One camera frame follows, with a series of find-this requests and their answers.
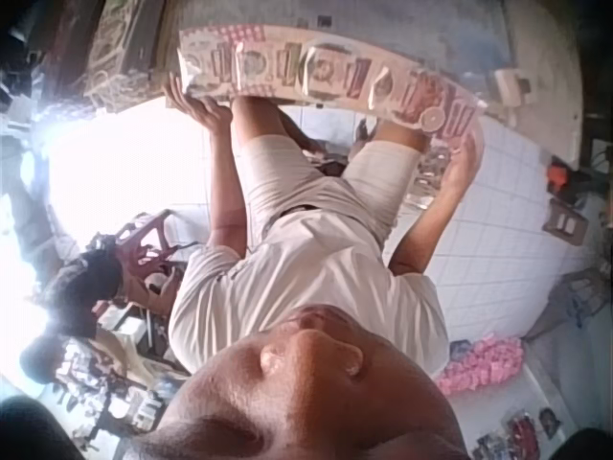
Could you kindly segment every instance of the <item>product display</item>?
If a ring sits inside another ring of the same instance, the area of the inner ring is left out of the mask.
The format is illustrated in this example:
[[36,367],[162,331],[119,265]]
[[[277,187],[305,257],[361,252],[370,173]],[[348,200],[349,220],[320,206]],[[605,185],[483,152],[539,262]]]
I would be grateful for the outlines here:
[[180,33],[179,61],[183,89],[196,98],[253,95],[342,107],[421,129],[452,149],[485,108],[407,57],[306,29],[188,29]]

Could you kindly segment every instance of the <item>dark hair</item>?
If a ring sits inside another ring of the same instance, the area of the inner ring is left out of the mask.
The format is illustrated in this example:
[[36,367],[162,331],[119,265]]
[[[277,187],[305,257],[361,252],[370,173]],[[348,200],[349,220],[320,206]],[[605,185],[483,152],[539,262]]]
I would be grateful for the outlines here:
[[0,403],[0,446],[14,460],[83,460],[49,409],[25,396]]
[[62,268],[44,293],[45,307],[91,310],[99,300],[111,300],[122,281],[122,265],[103,249],[88,251]]
[[43,335],[21,353],[19,364],[26,376],[45,385],[56,380],[57,356],[62,350],[63,344],[59,337]]

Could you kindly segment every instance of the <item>person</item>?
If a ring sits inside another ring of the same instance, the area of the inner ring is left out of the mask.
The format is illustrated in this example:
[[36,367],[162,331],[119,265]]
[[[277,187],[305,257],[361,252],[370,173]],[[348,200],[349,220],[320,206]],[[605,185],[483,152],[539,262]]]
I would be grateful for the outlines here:
[[61,268],[44,293],[44,303],[61,319],[79,315],[74,324],[91,334],[96,324],[91,310],[98,301],[125,299],[156,314],[168,316],[181,282],[181,271],[173,266],[159,290],[148,288],[147,280],[132,275],[114,251],[114,245],[90,249]]
[[74,383],[78,387],[92,390],[93,387],[80,376],[90,376],[97,380],[110,375],[111,369],[121,373],[118,375],[125,374],[122,363],[114,361],[107,353],[89,342],[78,341],[79,353],[73,356],[67,374],[59,375],[57,370],[66,358],[66,343],[67,339],[55,335],[44,334],[37,337],[19,357],[19,363],[26,376],[43,385],[60,383],[65,386]]
[[[133,440],[135,458],[467,459],[429,377],[447,363],[448,339],[423,272],[479,168],[473,137],[385,266],[424,135],[381,121],[342,177],[325,177],[270,101],[237,97],[230,109],[180,84],[171,78],[167,96],[210,133],[211,233],[170,318],[193,376],[159,428]],[[248,256],[241,185],[261,239]]]

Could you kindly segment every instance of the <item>white tiled floor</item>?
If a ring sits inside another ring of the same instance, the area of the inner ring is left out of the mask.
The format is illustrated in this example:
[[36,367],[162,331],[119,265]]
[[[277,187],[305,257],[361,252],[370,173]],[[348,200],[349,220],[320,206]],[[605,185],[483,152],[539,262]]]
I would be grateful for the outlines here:
[[[341,109],[286,111],[307,134],[345,145],[362,118]],[[598,240],[596,225],[579,248],[543,233],[546,158],[537,145],[489,118],[483,127],[482,169],[427,269],[452,339],[526,332],[556,277],[589,265]],[[138,212],[162,208],[176,211],[169,221],[174,241],[206,240],[208,137],[161,100],[98,120],[55,142],[49,153],[51,202],[81,245],[96,231],[114,231]],[[235,155],[243,173],[237,149]],[[590,204],[584,214],[595,221],[599,206]],[[384,259],[418,216],[401,210]]]

